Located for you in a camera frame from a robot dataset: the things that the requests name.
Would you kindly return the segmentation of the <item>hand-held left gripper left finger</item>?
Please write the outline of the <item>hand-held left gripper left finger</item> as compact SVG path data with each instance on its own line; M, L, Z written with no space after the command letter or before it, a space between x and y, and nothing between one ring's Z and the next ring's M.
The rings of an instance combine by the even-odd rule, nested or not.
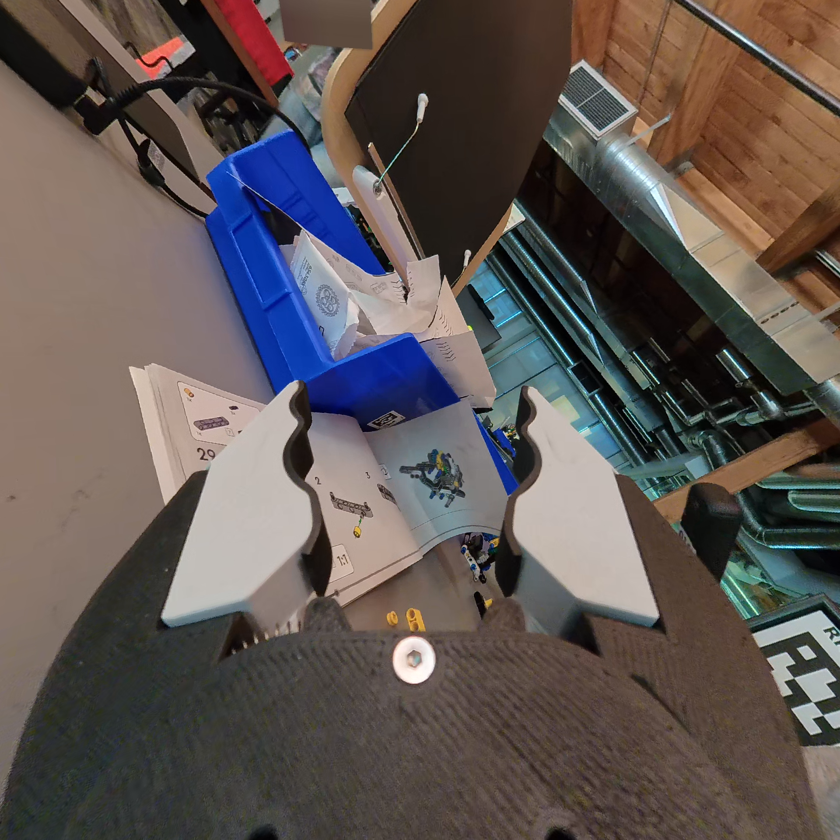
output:
M298 629L324 595L332 549L315 490L303 381L290 383L206 473L161 620L183 627L241 614L259 634Z

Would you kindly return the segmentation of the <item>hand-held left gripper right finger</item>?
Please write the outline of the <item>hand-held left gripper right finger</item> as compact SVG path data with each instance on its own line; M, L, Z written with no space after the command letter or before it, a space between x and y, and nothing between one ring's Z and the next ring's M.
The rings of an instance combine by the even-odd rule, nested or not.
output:
M533 386L522 387L497 582L544 634L584 614L653 627L659 610L618 474Z

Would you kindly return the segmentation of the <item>multicolour lego vehicle assembly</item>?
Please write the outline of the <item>multicolour lego vehicle assembly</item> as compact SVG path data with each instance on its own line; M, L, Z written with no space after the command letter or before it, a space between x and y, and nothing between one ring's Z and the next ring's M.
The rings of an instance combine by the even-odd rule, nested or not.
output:
M487 584L488 574L496 560L499 541L498 535L487 532L467 532L458 538L459 550L476 582Z

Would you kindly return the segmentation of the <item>lego instruction booklet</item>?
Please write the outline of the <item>lego instruction booklet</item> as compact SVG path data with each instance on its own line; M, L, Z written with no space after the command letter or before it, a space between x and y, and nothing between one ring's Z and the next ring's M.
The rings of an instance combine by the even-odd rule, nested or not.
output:
M164 503L267 404L158 364L129 368ZM467 402L365 433L313 413L310 485L332 545L327 593L346 606L467 532L498 535L508 500Z

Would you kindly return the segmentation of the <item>white paper lego bags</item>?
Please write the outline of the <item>white paper lego bags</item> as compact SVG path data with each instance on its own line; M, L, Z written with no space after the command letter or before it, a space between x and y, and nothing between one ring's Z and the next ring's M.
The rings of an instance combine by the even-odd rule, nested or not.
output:
M458 398L492 408L497 388L437 257L410 261L403 279L362 270L304 229L279 251L334 361L410 334Z

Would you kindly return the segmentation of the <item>white vent grille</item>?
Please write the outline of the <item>white vent grille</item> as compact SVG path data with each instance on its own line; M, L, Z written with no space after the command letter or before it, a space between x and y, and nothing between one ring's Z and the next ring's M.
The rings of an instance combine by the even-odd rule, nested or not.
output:
M594 140L631 136L638 110L585 60L572 66L559 105Z

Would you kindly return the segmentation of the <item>wooden book stand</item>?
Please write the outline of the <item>wooden book stand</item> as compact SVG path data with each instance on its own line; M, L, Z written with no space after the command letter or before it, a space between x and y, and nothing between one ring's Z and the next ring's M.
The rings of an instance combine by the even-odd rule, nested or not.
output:
M389 260L455 296L508 222L571 69L571 1L378 2L322 93L331 163Z

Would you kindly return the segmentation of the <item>red storage bin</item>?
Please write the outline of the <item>red storage bin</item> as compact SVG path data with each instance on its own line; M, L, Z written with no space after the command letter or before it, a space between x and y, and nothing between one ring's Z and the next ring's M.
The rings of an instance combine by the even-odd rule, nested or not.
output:
M252 1L214 1L221 18L235 35L234 51L258 83L275 89L293 76L283 50Z

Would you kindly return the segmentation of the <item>black power adapter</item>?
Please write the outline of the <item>black power adapter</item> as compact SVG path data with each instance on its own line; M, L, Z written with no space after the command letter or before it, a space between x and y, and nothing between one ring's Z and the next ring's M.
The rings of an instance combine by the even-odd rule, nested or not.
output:
M86 95L91 56L85 29L62 2L1 2L2 62L54 108Z

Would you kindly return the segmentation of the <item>metal ventilation duct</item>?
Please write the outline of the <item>metal ventilation duct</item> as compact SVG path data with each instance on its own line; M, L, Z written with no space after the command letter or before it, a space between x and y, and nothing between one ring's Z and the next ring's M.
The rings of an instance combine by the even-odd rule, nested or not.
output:
M832 327L700 210L639 135L594 141L558 102L543 138L778 392L838 411Z

